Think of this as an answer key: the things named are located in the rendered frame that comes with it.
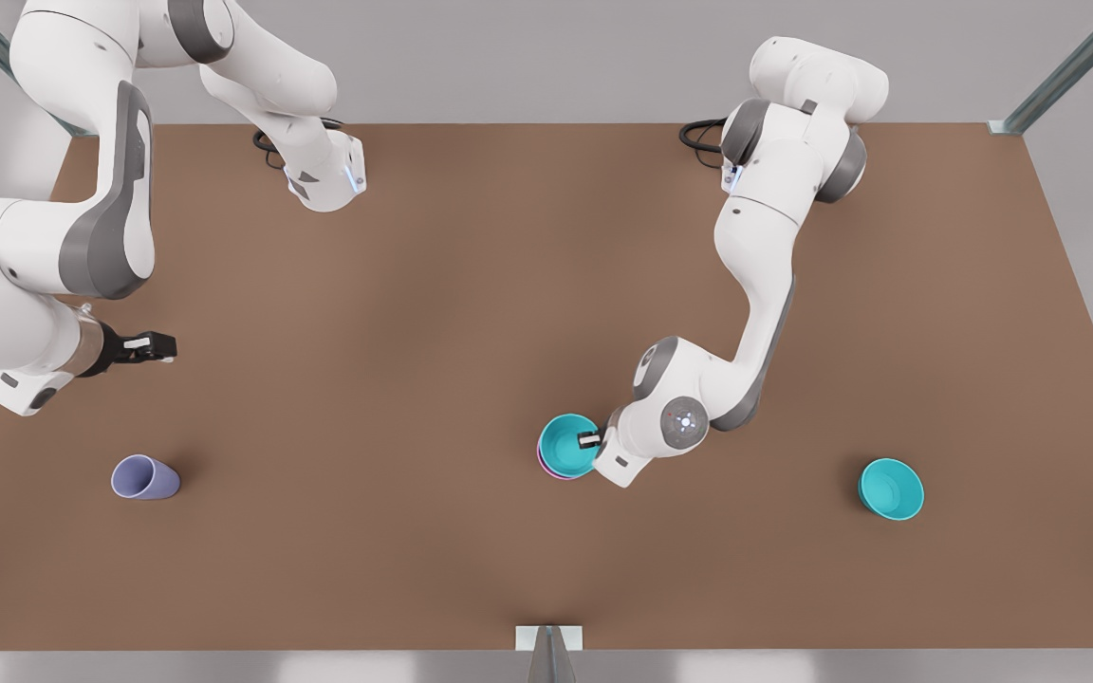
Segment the teal blue bowl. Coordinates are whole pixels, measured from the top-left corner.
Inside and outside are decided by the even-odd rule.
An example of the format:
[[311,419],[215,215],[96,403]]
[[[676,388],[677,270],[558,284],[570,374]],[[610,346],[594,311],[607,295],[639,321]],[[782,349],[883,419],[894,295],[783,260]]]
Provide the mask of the teal blue bowl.
[[551,419],[537,441],[537,454],[541,452],[546,462],[556,471],[567,466],[581,463],[585,457],[596,458],[599,447],[581,449],[577,444],[577,433],[598,431],[598,424],[584,415],[564,414]]
[[858,494],[867,509],[894,522],[915,518],[925,502],[922,479],[893,458],[878,458],[863,467]]

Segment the pink bowl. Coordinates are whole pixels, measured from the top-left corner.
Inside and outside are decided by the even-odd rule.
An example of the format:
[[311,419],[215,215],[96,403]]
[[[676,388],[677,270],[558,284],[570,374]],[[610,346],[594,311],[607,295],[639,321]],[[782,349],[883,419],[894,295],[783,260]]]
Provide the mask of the pink bowl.
[[555,476],[555,479],[569,481],[580,479],[589,472],[593,471],[593,458],[585,457],[581,459],[581,463],[577,466],[567,466],[563,471],[556,471],[551,467],[546,459],[541,452],[537,454],[537,462],[542,467],[542,470],[546,472],[550,476]]

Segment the lavender purple cup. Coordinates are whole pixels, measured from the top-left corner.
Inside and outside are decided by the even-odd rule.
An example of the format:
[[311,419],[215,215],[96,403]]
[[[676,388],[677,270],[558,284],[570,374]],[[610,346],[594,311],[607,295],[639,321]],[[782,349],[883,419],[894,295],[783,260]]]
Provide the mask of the lavender purple cup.
[[110,475],[110,488],[125,501],[165,501],[179,486],[177,471],[144,454],[124,458]]

